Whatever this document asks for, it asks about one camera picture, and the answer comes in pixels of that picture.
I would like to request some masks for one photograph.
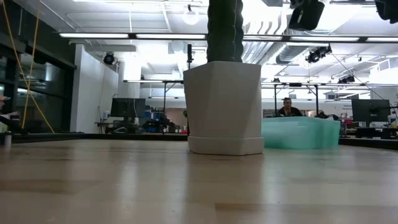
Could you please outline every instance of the green cactus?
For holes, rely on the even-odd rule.
[[[210,0],[207,61],[242,62],[242,0]]]

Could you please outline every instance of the person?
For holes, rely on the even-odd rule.
[[[4,101],[9,100],[9,99],[10,99],[9,97],[0,95],[0,111],[2,110],[2,107],[6,104]],[[6,115],[9,115],[9,116],[11,116],[11,115],[19,115],[19,112],[13,112],[13,113],[9,113],[9,114],[6,114]],[[3,124],[7,125],[9,127],[9,129],[12,132],[14,132],[14,133],[20,133],[22,135],[28,135],[29,134],[25,129],[21,128],[19,126],[19,124],[16,124],[15,122],[11,121],[8,118],[0,116],[0,122],[2,122]]]
[[[284,107],[278,111],[278,116],[303,116],[299,109],[292,106],[292,99],[284,98]]]
[[[5,101],[9,100],[9,99],[10,98],[7,97],[7,96],[0,95],[0,111],[2,110],[2,107],[6,104]],[[8,114],[5,114],[5,115],[9,115],[9,116],[11,116],[11,115],[19,115],[19,112],[16,111],[16,112],[8,113]]]

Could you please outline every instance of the white hexagonal pot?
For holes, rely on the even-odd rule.
[[[264,150],[261,66],[211,62],[184,72],[189,149],[242,156]]]

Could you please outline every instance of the computer monitor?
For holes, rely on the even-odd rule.
[[[113,98],[111,116],[122,118],[143,118],[145,117],[145,99]]]
[[[351,100],[354,121],[365,121],[369,127],[371,122],[387,122],[390,112],[389,100]]]

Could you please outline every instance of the teal container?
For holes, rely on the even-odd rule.
[[[338,146],[340,122],[320,118],[264,118],[264,147],[273,149],[324,149]]]

